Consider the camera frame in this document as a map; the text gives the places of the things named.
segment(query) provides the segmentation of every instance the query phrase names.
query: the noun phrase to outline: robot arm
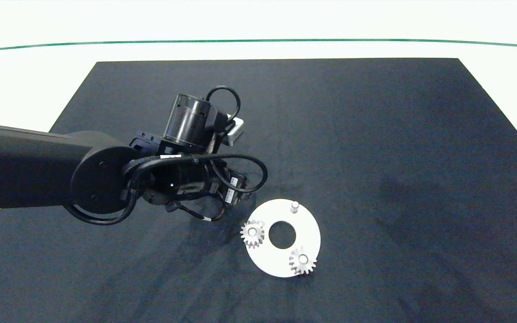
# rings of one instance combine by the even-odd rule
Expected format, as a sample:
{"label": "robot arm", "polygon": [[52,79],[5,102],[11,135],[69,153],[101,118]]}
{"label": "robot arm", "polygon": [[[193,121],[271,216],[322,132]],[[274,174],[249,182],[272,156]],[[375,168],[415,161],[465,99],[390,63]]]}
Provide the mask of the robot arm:
{"label": "robot arm", "polygon": [[[63,205],[82,221],[115,224],[143,196],[168,211],[181,209],[207,221],[219,219],[228,205],[258,190],[267,179],[262,161],[244,155],[217,154],[221,143],[240,134],[236,113],[228,116],[207,99],[179,94],[164,135],[139,131],[130,145],[98,131],[67,135],[0,126],[0,207]],[[227,168],[223,159],[244,158],[258,164],[263,179],[246,188],[246,178]],[[205,217],[180,201],[213,196],[222,202],[215,217]],[[107,214],[100,218],[84,211]]]}

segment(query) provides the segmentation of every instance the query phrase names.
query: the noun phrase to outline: black cloth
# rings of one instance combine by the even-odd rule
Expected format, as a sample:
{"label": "black cloth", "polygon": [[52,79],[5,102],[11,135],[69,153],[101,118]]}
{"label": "black cloth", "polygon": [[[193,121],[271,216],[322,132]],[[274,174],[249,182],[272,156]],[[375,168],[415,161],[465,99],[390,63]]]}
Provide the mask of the black cloth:
{"label": "black cloth", "polygon": [[[51,132],[162,134],[176,94],[220,84],[245,121],[220,151],[267,184],[216,223],[144,200],[112,227],[2,210],[0,322],[517,322],[517,131],[457,59],[97,63]],[[318,221],[308,276],[245,251],[273,198]]]}

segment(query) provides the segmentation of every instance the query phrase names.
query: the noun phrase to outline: gear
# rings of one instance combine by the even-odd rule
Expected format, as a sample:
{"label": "gear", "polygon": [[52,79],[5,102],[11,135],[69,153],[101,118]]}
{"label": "gear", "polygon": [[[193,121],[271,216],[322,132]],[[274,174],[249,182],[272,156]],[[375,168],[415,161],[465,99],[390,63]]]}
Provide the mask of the gear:
{"label": "gear", "polygon": [[264,223],[261,221],[246,221],[245,225],[241,227],[240,231],[241,238],[247,245],[247,247],[260,247],[260,244],[264,240]]}
{"label": "gear", "polygon": [[316,267],[316,259],[310,258],[304,252],[303,247],[294,249],[293,252],[291,252],[289,260],[289,265],[291,269],[295,271],[295,274],[308,274],[314,271],[314,267]]}

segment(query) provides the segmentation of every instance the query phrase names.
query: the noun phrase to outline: white disc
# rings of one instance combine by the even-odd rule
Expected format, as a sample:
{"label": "white disc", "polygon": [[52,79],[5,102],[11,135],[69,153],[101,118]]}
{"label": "white disc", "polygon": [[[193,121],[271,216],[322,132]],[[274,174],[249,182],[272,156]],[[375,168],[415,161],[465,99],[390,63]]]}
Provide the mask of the white disc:
{"label": "white disc", "polygon": [[[263,226],[264,240],[256,248],[247,247],[250,259],[269,275],[287,278],[299,275],[291,269],[289,258],[293,250],[302,248],[308,259],[316,260],[320,251],[320,229],[310,211],[303,205],[285,199],[270,200],[257,207],[248,221],[257,221]],[[272,244],[268,235],[273,224],[284,221],[293,226],[296,239],[291,247],[280,249]]]}

